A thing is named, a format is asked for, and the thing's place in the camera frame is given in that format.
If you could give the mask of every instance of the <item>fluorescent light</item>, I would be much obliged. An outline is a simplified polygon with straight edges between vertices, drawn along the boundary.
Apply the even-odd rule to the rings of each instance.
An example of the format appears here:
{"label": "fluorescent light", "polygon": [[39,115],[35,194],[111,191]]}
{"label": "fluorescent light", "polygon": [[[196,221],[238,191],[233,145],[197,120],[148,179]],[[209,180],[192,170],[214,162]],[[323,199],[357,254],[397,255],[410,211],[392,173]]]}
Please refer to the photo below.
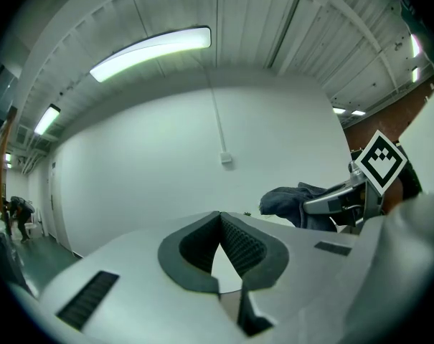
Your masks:
{"label": "fluorescent light", "polygon": [[416,82],[419,79],[419,67],[415,67],[411,72],[411,80],[412,82]]}
{"label": "fluorescent light", "polygon": [[418,44],[418,39],[414,34],[411,34],[411,45],[412,45],[412,56],[416,57],[420,53],[420,45]]}
{"label": "fluorescent light", "polygon": [[35,128],[35,133],[38,135],[43,135],[48,129],[49,125],[53,123],[56,117],[59,115],[60,109],[54,105],[49,105],[46,112],[44,113],[42,119],[39,121]]}
{"label": "fluorescent light", "polygon": [[126,47],[97,64],[89,73],[98,82],[141,62],[188,49],[210,47],[210,28],[200,27],[170,32]]}

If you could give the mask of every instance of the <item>floor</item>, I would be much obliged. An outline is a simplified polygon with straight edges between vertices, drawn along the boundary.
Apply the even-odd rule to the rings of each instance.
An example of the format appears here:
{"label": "floor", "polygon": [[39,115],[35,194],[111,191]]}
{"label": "floor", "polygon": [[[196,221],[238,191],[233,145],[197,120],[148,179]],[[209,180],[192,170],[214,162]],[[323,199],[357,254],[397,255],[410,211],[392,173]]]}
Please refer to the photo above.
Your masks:
{"label": "floor", "polygon": [[39,297],[44,287],[78,258],[60,246],[52,237],[14,243],[23,262],[22,273],[32,294]]}

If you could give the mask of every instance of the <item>white wall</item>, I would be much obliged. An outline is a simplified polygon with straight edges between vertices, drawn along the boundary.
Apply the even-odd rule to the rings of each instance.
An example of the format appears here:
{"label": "white wall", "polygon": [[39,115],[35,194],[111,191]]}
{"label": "white wall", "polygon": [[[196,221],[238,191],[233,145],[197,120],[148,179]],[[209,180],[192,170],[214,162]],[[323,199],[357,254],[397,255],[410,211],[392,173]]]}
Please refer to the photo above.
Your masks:
{"label": "white wall", "polygon": [[50,233],[56,237],[49,193],[49,157],[38,163],[29,174],[29,200],[36,212],[41,214],[45,234]]}
{"label": "white wall", "polygon": [[14,169],[8,169],[6,170],[6,200],[11,200],[12,196],[28,200],[29,183],[27,176]]}
{"label": "white wall", "polygon": [[348,179],[343,130],[312,79],[228,70],[210,79],[232,165],[220,163],[202,72],[139,83],[66,131],[62,209],[73,251],[202,211],[256,215],[272,188]]}

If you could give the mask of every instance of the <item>ceiling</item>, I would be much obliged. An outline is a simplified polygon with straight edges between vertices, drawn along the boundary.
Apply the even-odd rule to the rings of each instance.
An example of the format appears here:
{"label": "ceiling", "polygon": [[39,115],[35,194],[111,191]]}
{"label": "ceiling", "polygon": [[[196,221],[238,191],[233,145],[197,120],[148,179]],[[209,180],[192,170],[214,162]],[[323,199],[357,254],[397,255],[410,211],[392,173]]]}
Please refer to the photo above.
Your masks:
{"label": "ceiling", "polygon": [[[48,151],[47,143],[78,116],[126,85],[193,68],[310,75],[347,113],[377,110],[412,89],[415,65],[422,77],[433,73],[423,57],[411,59],[399,0],[67,0],[61,5],[38,36],[17,83],[19,119],[12,142],[27,140],[22,143],[27,152],[40,143]],[[151,60],[103,83],[88,74],[125,46],[196,25],[210,27],[209,49]],[[45,137],[32,135],[51,102],[61,115]],[[358,120],[339,118],[344,127]]]}

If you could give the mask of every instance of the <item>blue fabric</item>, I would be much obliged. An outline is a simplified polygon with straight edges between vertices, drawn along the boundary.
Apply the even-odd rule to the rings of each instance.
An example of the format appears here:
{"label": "blue fabric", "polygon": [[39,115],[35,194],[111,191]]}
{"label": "blue fabric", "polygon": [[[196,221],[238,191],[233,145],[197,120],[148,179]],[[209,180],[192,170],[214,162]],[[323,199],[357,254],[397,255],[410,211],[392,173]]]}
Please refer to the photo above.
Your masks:
{"label": "blue fabric", "polygon": [[261,198],[260,213],[285,218],[297,228],[336,232],[336,226],[328,216],[309,215],[303,210],[304,201],[314,199],[327,191],[326,188],[303,182],[300,182],[298,187],[277,187]]}

